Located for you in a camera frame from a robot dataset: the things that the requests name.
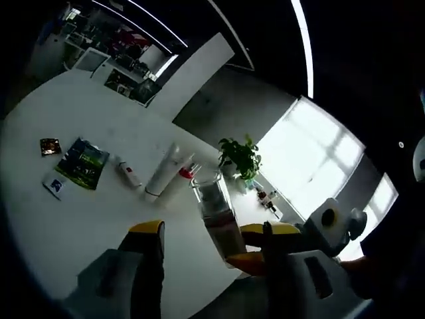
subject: bright window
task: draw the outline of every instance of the bright window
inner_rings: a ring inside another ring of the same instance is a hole
[[[383,220],[386,213],[390,210],[392,204],[398,197],[397,190],[394,188],[387,174],[381,179],[378,187],[375,189],[369,204],[363,210],[367,214],[367,224],[363,234],[355,241],[351,241],[339,254],[342,261],[352,261],[363,256],[360,242],[369,235],[372,230]]]
[[[354,172],[363,144],[307,98],[299,99],[258,143],[261,173],[307,219]]]

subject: white bottle with red cap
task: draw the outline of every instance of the white bottle with red cap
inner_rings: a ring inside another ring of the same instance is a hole
[[[201,166],[196,163],[191,163],[186,167],[182,167],[175,177],[170,181],[167,187],[162,191],[156,203],[167,206],[167,204],[179,194],[184,188],[189,188],[189,184],[195,174],[200,170]]]
[[[121,157],[117,156],[116,165],[118,171],[126,178],[127,184],[131,188],[136,189],[141,186],[140,179],[134,173],[133,169],[127,164],[126,161],[124,161]]]

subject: small bottle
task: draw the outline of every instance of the small bottle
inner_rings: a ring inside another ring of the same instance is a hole
[[[265,191],[259,191],[258,192],[258,198],[263,200],[264,198],[267,197],[267,193]]]
[[[134,173],[133,169],[121,157],[116,157],[117,169],[126,178],[129,186],[133,189],[141,186],[138,176]]]
[[[252,179],[251,182],[252,182],[254,188],[257,190],[257,192],[264,190],[263,185],[261,185],[260,183],[258,183],[255,179]]]
[[[261,200],[261,204],[263,206],[268,206],[269,203],[272,202],[272,199],[275,198],[276,196],[278,196],[278,192],[277,191],[271,191],[270,194],[266,195],[262,200]]]

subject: glass jar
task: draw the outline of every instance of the glass jar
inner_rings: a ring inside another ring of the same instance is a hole
[[[219,170],[192,179],[205,227],[218,253],[226,257],[246,253],[246,246],[234,214],[226,182]]]

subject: lotion tube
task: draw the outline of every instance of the lotion tube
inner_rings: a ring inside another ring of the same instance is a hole
[[[193,155],[184,154],[176,143],[172,143],[157,170],[145,186],[145,199],[154,202],[177,172],[192,159]]]

